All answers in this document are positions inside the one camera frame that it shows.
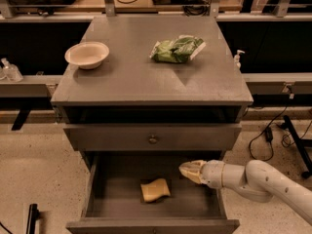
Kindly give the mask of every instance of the spray bottle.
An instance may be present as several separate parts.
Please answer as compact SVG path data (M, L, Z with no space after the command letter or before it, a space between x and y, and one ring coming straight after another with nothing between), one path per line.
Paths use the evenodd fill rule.
M20 74L19 68L14 64L10 64L6 58L1 59L4 64L3 72L8 77L11 82L19 82L22 80L22 75Z
M244 51L241 50L237 50L236 55L234 56L234 64L238 67L241 68L241 63L240 63L240 58L241 58L241 54L244 54Z

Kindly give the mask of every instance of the white bottle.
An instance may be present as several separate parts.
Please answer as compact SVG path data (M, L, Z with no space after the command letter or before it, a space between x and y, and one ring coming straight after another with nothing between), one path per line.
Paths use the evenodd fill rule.
M14 64L10 64L6 58L1 59L4 64L3 72L8 77L11 82L19 82L22 80L22 75L20 74L19 68Z
M241 59L241 54L244 54L244 53L245 53L244 51L237 50L237 53L234 56L234 65L236 65L238 68L241 68L240 59Z
M7 77L6 74L4 73L2 67L0 66L0 80L3 80L6 77Z

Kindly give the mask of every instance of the gray cabinet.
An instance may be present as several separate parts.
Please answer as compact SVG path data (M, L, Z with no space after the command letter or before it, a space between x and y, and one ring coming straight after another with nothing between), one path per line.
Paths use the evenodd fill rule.
M156 41L179 34L207 47L185 64L156 63ZM52 104L65 119L73 148L91 177L81 219L72 233L232 233L218 191L183 178L178 166L219 159L240 131L253 102L215 19L133 16L93 20L83 41L110 50L95 70L68 65ZM140 185L157 177L172 196L142 201Z

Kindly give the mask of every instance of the cabinet top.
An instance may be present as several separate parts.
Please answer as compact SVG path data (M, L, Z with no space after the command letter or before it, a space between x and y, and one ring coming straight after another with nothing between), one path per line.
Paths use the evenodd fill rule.
M157 41L179 35L207 46L184 64L149 58ZM108 58L94 70L69 64L52 98L54 105L241 105L253 99L211 17L118 15L94 18L82 42L98 41Z

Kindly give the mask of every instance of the drawer front panel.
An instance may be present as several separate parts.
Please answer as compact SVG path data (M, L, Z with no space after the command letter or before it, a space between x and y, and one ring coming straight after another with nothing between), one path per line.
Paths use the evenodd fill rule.
M73 234L231 234L239 226L238 220L226 219L165 219L165 220L91 220L67 223Z
M64 128L76 150L229 150L240 124L200 126L67 125Z

